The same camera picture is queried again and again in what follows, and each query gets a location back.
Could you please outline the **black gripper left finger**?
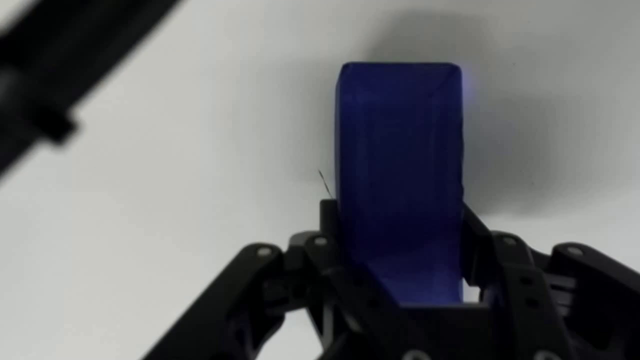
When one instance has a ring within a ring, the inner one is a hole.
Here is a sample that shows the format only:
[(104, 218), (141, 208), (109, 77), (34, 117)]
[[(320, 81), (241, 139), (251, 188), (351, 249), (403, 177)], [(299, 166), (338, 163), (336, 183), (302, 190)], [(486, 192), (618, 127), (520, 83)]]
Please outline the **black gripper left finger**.
[(285, 250), (241, 249), (141, 360), (257, 360), (289, 313), (306, 311), (318, 360), (397, 360), (383, 323), (394, 304), (340, 243), (338, 202), (320, 202), (320, 228)]

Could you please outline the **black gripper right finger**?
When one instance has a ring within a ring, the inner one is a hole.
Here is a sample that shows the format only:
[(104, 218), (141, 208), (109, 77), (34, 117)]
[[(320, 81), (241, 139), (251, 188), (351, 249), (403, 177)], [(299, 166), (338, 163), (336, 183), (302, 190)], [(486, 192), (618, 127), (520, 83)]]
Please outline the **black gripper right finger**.
[(592, 247), (543, 254), (464, 208), (461, 278), (488, 307), (498, 360), (640, 360), (640, 274)]

